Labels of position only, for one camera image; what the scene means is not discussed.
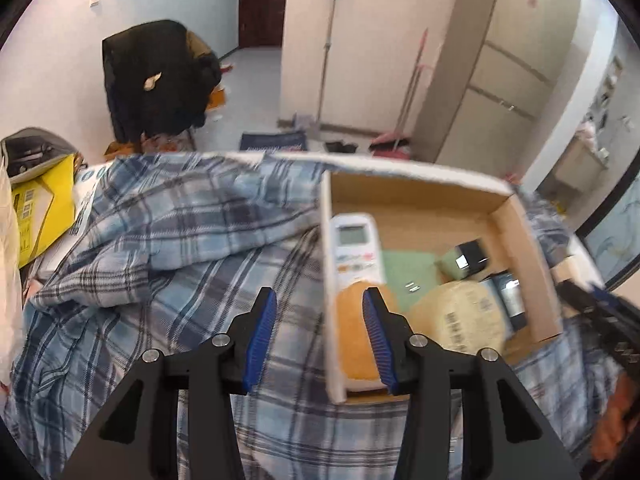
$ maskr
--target metal screw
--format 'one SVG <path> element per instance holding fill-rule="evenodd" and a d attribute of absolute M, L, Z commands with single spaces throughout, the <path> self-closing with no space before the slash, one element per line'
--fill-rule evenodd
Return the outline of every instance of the metal screw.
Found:
<path fill-rule="evenodd" d="M 227 334 L 216 334 L 211 338 L 213 346 L 226 346 L 231 343 L 231 338 Z"/>
<path fill-rule="evenodd" d="M 411 346 L 417 346 L 418 348 L 421 348 L 423 346 L 427 346 L 427 343 L 429 343 L 429 340 L 425 336 L 423 336 L 422 334 L 413 334 L 409 338 L 409 344 Z"/>
<path fill-rule="evenodd" d="M 485 361 L 493 362 L 498 360 L 498 352 L 496 352 L 493 348 L 483 348 L 480 351 L 480 355 Z"/>
<path fill-rule="evenodd" d="M 409 282 L 404 286 L 404 288 L 408 288 L 409 292 L 417 292 L 420 290 L 420 285 L 416 285 L 415 282 Z"/>
<path fill-rule="evenodd" d="M 154 361 L 158 361 L 159 357 L 160 357 L 160 352 L 155 348 L 145 350 L 145 352 L 142 354 L 142 360 L 145 363 L 152 363 Z"/>

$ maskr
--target open cardboard box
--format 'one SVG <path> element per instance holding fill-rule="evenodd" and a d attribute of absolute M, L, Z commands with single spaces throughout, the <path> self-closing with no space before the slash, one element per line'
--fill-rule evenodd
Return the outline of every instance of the open cardboard box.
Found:
<path fill-rule="evenodd" d="M 462 242 L 480 238 L 490 260 L 474 278 L 509 269 L 519 280 L 528 324 L 507 341 L 503 357 L 512 364 L 562 332 L 558 297 L 520 200 L 499 192 L 474 188 L 443 178 L 444 168 L 431 180 L 401 176 L 324 173 L 321 187 L 321 229 L 324 251 L 325 369 L 329 398 L 344 402 L 391 400 L 384 390 L 350 392 L 338 360 L 335 261 L 331 218 L 339 213 L 368 213 L 378 228 L 382 250 L 427 251 L 444 254 Z"/>

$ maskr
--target plaid blanket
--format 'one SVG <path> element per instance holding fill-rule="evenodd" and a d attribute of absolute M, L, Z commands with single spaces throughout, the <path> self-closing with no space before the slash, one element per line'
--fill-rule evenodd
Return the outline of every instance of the plaid blanket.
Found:
<path fill-rule="evenodd" d="M 278 297 L 270 350 L 254 393 L 232 401 L 247 478 L 393 476 L 406 403 L 335 406 L 324 389 L 317 200 L 325 169 L 274 158 L 250 168 L 197 154 L 114 163 L 85 236 L 25 307 L 28 333 L 4 420 L 45 478 L 60 476 L 145 349 L 194 348 L 248 311 L 261 286 Z M 569 449 L 590 432 L 616 373 L 585 330 L 567 322 L 516 369 Z"/>

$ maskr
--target white paper bag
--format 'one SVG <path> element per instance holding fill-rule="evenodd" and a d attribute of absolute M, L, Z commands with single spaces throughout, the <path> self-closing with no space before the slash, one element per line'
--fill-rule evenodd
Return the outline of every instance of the white paper bag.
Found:
<path fill-rule="evenodd" d="M 20 237 L 4 151 L 0 160 L 0 382 L 9 384 L 11 364 L 24 341 L 18 272 Z"/>

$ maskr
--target wooden door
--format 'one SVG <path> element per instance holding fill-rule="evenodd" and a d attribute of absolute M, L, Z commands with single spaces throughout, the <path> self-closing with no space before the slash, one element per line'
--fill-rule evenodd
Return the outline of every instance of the wooden door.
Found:
<path fill-rule="evenodd" d="M 282 46 L 285 0 L 240 0 L 239 46 Z"/>

